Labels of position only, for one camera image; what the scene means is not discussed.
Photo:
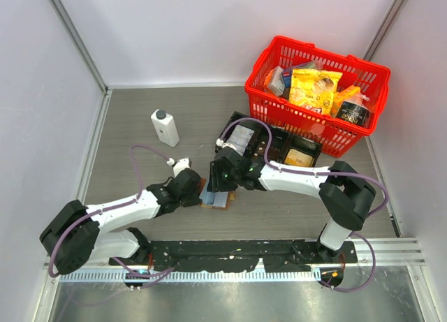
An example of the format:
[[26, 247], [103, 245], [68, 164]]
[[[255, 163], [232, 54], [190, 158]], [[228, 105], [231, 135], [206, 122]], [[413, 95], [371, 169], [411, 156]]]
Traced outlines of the brown leather card holder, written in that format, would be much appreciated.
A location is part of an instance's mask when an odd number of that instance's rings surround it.
[[210, 192], [207, 190], [208, 180], [202, 178], [199, 199], [200, 206], [209, 209], [227, 210], [230, 202], [236, 199], [236, 192]]

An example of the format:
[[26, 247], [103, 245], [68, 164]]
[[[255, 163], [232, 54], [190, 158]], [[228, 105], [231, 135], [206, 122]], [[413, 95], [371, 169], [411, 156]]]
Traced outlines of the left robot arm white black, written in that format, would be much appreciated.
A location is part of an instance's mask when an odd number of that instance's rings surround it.
[[68, 275], [87, 261], [107, 257], [143, 264], [149, 257], [148, 242], [130, 224], [198, 205], [200, 186], [200, 175], [186, 168], [162, 184], [152, 184], [120, 200], [99, 205], [72, 200], [39, 237], [50, 256], [49, 275]]

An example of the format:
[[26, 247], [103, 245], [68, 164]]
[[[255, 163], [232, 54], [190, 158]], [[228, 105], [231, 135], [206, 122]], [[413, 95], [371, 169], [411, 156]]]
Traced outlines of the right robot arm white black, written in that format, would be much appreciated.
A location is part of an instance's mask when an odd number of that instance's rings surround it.
[[225, 147], [210, 162], [209, 192], [246, 190], [287, 191], [320, 200], [330, 219], [315, 246], [319, 260], [329, 263], [341, 254], [344, 241], [362, 229], [376, 197], [374, 187], [349, 164], [299, 167], [276, 161], [248, 159]]

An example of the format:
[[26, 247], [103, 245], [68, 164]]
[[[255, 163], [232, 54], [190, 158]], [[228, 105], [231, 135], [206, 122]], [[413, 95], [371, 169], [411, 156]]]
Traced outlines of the white cards stack in tray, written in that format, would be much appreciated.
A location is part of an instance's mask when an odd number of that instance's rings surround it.
[[231, 132], [228, 132], [224, 142], [232, 144], [235, 147], [236, 152], [243, 156], [253, 134], [253, 129], [238, 124]]

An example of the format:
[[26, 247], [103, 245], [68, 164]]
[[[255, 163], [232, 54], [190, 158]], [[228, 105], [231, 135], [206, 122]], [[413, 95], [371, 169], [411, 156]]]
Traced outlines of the brown cards stack in tray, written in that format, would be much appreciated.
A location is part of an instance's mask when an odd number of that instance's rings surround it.
[[266, 150], [267, 141], [262, 140], [257, 145], [252, 156], [253, 159], [263, 159], [264, 154], [267, 153], [267, 158], [269, 161], [278, 161], [281, 156], [281, 148], [275, 147], [273, 144], [270, 145], [269, 149]]

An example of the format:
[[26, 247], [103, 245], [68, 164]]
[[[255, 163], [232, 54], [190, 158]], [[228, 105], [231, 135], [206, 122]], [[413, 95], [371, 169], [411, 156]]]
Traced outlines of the yellow cards stack in tray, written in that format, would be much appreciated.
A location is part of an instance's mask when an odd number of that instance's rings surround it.
[[311, 167], [313, 156], [305, 154], [297, 149], [290, 148], [284, 159], [284, 164], [298, 167]]

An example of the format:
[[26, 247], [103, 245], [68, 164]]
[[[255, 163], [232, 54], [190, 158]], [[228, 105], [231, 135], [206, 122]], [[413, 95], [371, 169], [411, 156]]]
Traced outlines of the black compartment tray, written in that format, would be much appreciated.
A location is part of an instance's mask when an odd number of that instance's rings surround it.
[[311, 167], [316, 165], [316, 162], [321, 154], [322, 145], [308, 140], [302, 136], [298, 136], [294, 133], [285, 131], [282, 128], [269, 126], [265, 122], [253, 117], [248, 117], [239, 112], [234, 112], [229, 119], [227, 125], [223, 128], [221, 135], [218, 138], [225, 140], [228, 132], [231, 132], [236, 125], [243, 125], [254, 130], [254, 134], [249, 142], [247, 149], [245, 150], [244, 157], [253, 159], [255, 149], [260, 141], [266, 140], [266, 150], [273, 144], [275, 147], [281, 148], [281, 156], [278, 161], [280, 164], [284, 164], [285, 156], [290, 148], [297, 149], [305, 154], [313, 156], [314, 160]]

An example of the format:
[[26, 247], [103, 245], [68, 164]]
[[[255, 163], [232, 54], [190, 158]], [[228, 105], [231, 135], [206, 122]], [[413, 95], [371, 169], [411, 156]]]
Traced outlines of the white bottle grey cap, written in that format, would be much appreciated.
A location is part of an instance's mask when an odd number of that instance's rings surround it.
[[170, 147], [175, 147], [178, 144], [179, 136], [172, 115], [165, 110], [157, 109], [152, 113], [151, 121], [161, 142]]

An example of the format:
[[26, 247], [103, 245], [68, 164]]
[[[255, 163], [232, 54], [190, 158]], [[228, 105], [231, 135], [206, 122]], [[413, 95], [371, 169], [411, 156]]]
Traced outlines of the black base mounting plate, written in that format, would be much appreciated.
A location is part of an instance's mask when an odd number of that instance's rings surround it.
[[152, 265], [156, 271], [252, 272], [259, 261], [266, 272], [307, 271], [311, 265], [357, 263], [354, 243], [330, 252], [313, 240], [153, 240], [126, 265]]

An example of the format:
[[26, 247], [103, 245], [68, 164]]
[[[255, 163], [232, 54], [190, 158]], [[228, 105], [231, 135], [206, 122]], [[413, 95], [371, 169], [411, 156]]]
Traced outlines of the grey carton box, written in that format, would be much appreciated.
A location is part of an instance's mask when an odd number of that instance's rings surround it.
[[284, 93], [285, 84], [282, 78], [283, 71], [281, 66], [276, 66], [268, 73], [263, 83], [265, 92], [275, 95], [276, 97], [279, 97]]

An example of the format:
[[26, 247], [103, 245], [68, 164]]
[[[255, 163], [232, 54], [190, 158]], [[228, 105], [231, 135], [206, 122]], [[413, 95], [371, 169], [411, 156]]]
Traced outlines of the red plastic shopping basket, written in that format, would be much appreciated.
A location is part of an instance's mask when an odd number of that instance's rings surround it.
[[[323, 152], [341, 157], [376, 129], [387, 97], [391, 72], [352, 55], [342, 56], [275, 36], [245, 82], [252, 117], [322, 144]], [[366, 120], [335, 114], [336, 98], [356, 88]]]

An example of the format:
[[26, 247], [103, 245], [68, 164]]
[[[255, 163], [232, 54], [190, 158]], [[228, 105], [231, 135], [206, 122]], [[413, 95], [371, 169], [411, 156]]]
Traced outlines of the yellow snack bag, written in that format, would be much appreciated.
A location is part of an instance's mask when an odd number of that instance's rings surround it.
[[294, 69], [288, 102], [298, 107], [329, 115], [341, 72], [317, 69]]

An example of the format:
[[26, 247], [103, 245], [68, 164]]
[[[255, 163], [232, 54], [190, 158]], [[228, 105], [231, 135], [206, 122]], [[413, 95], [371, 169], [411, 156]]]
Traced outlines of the orange snack packet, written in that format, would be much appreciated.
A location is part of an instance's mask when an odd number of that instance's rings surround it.
[[331, 117], [336, 117], [342, 103], [344, 100], [351, 98], [353, 95], [360, 93], [361, 92], [361, 88], [351, 85], [349, 87], [347, 87], [346, 89], [344, 89], [341, 92], [337, 92], [334, 96], [333, 102], [332, 102], [332, 107], [331, 107]]

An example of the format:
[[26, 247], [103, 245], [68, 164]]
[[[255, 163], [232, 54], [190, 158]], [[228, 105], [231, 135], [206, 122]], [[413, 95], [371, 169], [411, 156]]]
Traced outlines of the black round can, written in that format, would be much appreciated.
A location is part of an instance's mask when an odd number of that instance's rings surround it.
[[368, 127], [370, 117], [371, 112], [365, 106], [350, 101], [344, 101], [336, 114], [337, 119], [360, 127]]

